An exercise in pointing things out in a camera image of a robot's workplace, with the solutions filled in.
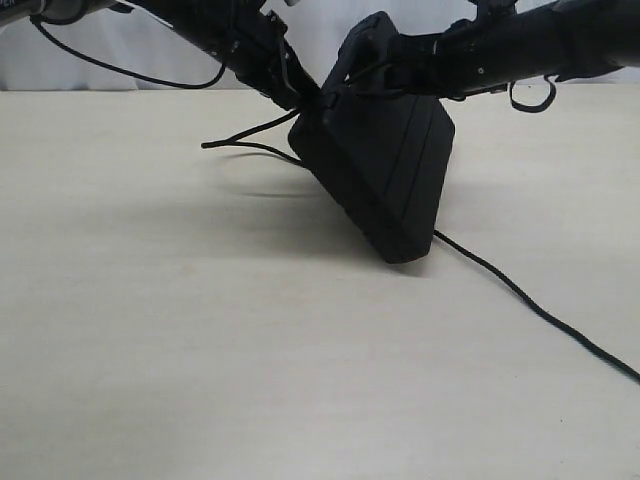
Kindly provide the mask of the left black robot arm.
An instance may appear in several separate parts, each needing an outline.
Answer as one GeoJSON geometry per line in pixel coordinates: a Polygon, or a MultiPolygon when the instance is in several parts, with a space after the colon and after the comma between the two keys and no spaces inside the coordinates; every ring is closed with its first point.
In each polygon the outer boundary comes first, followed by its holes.
{"type": "Polygon", "coordinates": [[[262,1],[3,1],[1,25],[27,18],[49,42],[68,54],[136,80],[185,90],[214,86],[227,71],[280,108],[300,109],[320,95],[320,87],[286,40],[288,26],[262,1]],[[140,9],[220,63],[213,79],[184,84],[145,76],[90,57],[55,38],[48,25],[69,26],[100,10],[128,14],[140,9]]]}

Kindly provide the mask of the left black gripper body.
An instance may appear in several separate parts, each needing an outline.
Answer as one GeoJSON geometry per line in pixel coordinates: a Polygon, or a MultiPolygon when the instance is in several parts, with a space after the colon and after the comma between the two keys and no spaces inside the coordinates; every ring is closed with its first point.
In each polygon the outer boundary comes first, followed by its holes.
{"type": "Polygon", "coordinates": [[[241,83],[281,108],[298,108],[318,97],[320,87],[287,42],[287,31],[273,11],[240,9],[233,14],[222,58],[241,83]]]}

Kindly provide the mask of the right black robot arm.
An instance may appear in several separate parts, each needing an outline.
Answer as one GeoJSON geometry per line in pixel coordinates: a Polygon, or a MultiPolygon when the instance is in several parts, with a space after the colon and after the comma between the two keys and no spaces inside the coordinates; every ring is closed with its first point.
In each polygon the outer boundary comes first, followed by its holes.
{"type": "Polygon", "coordinates": [[[393,36],[384,87],[462,100],[534,77],[564,82],[639,65],[636,1],[552,1],[526,11],[513,1],[475,6],[475,19],[441,33],[393,36]]]}

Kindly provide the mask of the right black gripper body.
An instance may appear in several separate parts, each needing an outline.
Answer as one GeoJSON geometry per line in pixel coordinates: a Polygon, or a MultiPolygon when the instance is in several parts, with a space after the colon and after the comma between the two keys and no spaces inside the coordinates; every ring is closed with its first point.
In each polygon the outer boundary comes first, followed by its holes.
{"type": "Polygon", "coordinates": [[[446,45],[467,40],[468,29],[448,29],[441,33],[408,35],[395,34],[373,66],[379,83],[387,91],[402,94],[433,95],[440,98],[467,98],[462,87],[447,77],[446,45]]]}

